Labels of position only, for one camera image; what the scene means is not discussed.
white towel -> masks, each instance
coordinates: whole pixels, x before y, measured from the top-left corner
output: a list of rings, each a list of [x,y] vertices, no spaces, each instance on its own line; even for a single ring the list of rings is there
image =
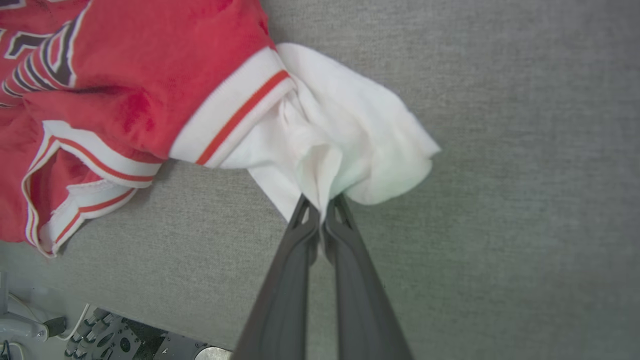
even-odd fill
[[[384,86],[309,48],[280,44],[296,83],[222,168],[247,168],[290,219],[300,193],[320,211],[344,192],[377,204],[419,184],[440,148]]]

gray fabric surface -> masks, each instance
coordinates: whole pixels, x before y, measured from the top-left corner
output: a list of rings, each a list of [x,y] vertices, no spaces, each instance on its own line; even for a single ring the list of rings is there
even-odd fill
[[[444,149],[352,207],[417,359],[640,358],[639,2],[263,5],[275,40],[397,92]],[[284,227],[246,172],[170,162],[61,258],[1,244],[0,267],[232,348]],[[332,275],[313,269],[312,359],[335,357]]]

red stripe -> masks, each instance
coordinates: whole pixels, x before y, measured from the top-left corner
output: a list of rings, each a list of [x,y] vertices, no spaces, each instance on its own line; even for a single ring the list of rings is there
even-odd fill
[[[100,160],[98,160],[98,158],[96,158],[92,153],[87,151],[84,147],[82,147],[77,142],[74,142],[74,141],[69,140],[69,139],[63,139],[63,138],[57,138],[57,139],[61,143],[69,145],[69,146],[75,148],[76,150],[78,150],[79,152],[82,152],[87,158],[89,158],[89,160],[91,160],[91,162],[93,162],[95,164],[95,166],[99,167],[102,171],[106,172],[107,174],[111,174],[111,175],[113,175],[115,177],[119,177],[120,179],[125,179],[125,180],[130,180],[130,181],[147,182],[147,181],[153,180],[153,178],[154,178],[153,176],[129,175],[129,174],[124,174],[122,172],[113,170],[112,168],[110,168],[107,165],[103,164]]]
[[[56,241],[54,241],[54,243],[57,243],[58,241],[60,241],[60,239],[62,239],[62,237],[69,231],[69,229],[71,229],[71,227],[76,223],[76,221],[79,218],[80,218],[80,213],[76,213],[73,220],[71,220],[69,224],[67,224],[67,226],[64,228],[64,230],[62,230],[62,233],[58,235],[58,238],[56,239]]]
[[[79,208],[78,210],[81,213],[90,213],[92,211],[97,211],[97,210],[100,210],[100,209],[104,209],[107,206],[111,206],[113,204],[116,204],[117,202],[120,202],[120,201],[124,200],[127,196],[129,196],[130,193],[133,192],[133,190],[134,189],[129,189],[124,194],[122,194],[122,195],[120,195],[118,197],[115,197],[115,198],[113,198],[113,199],[111,199],[109,201],[105,201],[102,204],[97,204],[97,205],[92,205],[92,206],[84,206],[82,208]]]
[[[216,150],[218,150],[220,145],[222,145],[222,143],[227,139],[229,134],[236,128],[236,126],[240,124],[240,121],[244,119],[246,114],[248,114],[249,111],[251,111],[256,105],[258,105],[258,102],[260,102],[265,96],[267,96],[267,94],[272,91],[272,89],[276,87],[277,84],[288,77],[289,74],[286,71],[281,70],[280,72],[272,76],[271,79],[269,79],[266,83],[264,83],[264,85],[262,85],[262,87],[260,87],[258,91],[253,93],[249,100],[247,100],[247,102],[242,105],[238,109],[238,111],[236,111],[231,119],[229,119],[229,121],[222,127],[216,137],[213,138],[209,146],[207,146],[205,151],[198,158],[198,161],[196,161],[196,164],[204,165],[207,161],[209,161],[209,159],[211,159],[211,156],[216,152]]]

white cable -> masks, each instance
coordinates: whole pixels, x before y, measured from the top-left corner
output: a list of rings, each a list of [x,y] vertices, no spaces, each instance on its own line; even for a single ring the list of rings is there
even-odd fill
[[[26,358],[24,357],[24,348],[22,347],[22,345],[20,345],[19,343],[9,343],[9,346],[12,345],[18,348],[18,351],[20,352],[20,360],[26,360]],[[4,350],[4,344],[0,344],[0,347],[2,350]]]
[[[84,320],[84,317],[86,316],[86,312],[89,311],[89,306],[90,306],[90,304],[87,304],[87,305],[84,306],[84,310],[82,312],[82,315],[80,315],[80,319],[78,319],[78,322],[76,323],[76,326],[74,326],[74,328],[71,330],[69,335],[62,336],[62,334],[60,334],[60,335],[56,335],[56,338],[58,338],[58,339],[60,339],[62,341],[68,341],[69,339],[71,339],[73,337],[73,335],[76,333],[76,331],[78,330],[78,327],[80,327],[80,324],[82,323],[82,321]]]
[[[14,294],[12,294],[12,293],[9,293],[9,297],[10,297],[11,299],[13,299],[13,301],[15,301],[15,302],[17,302],[18,304],[22,305],[25,309],[29,310],[29,313],[31,313],[31,316],[33,316],[33,319],[34,319],[34,320],[37,320],[38,322],[42,323],[42,320],[40,320],[40,319],[36,316],[36,314],[34,314],[34,313],[33,313],[33,310],[31,310],[31,308],[30,308],[27,304],[25,304],[25,302],[24,302],[24,301],[20,300],[20,298],[18,298],[17,296],[15,296],[15,295],[14,295]]]

red shirt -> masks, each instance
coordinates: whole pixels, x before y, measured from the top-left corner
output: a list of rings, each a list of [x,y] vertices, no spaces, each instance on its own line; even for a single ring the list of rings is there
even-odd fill
[[[0,0],[0,239],[46,256],[293,88],[258,0]]]

